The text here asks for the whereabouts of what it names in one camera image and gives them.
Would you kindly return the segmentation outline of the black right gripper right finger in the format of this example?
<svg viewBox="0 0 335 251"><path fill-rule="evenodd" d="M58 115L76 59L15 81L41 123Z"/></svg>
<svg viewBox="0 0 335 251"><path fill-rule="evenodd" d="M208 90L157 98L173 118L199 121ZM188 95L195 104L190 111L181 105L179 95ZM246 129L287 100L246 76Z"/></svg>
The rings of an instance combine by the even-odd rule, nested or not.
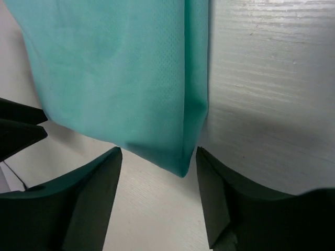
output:
<svg viewBox="0 0 335 251"><path fill-rule="evenodd" d="M334 250L334 189L290 195L260 185L196 152L211 250Z"/></svg>

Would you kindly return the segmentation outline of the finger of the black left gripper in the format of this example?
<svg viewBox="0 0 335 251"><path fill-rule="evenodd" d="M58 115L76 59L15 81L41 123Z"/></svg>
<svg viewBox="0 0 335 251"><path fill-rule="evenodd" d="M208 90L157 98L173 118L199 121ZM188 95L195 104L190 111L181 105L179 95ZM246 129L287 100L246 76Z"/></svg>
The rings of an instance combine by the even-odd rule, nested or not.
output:
<svg viewBox="0 0 335 251"><path fill-rule="evenodd" d="M47 136L42 126L1 119L1 162Z"/></svg>
<svg viewBox="0 0 335 251"><path fill-rule="evenodd" d="M48 120L42 109L1 98L1 119L22 123L43 123Z"/></svg>

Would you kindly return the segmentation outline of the teal t shirt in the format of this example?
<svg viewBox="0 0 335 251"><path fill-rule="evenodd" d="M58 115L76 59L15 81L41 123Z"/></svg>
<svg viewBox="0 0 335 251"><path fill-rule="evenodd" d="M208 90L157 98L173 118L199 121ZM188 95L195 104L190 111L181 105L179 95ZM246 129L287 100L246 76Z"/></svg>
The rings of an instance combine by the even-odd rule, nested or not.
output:
<svg viewBox="0 0 335 251"><path fill-rule="evenodd" d="M207 111L207 1L6 1L55 123L184 177Z"/></svg>

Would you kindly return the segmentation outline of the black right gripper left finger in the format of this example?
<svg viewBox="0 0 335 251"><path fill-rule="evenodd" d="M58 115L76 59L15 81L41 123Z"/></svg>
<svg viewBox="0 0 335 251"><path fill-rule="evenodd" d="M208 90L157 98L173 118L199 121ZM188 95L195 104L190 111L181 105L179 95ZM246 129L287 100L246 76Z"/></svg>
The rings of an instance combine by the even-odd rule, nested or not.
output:
<svg viewBox="0 0 335 251"><path fill-rule="evenodd" d="M1 250L102 250L121 165L114 147L51 181L1 194Z"/></svg>

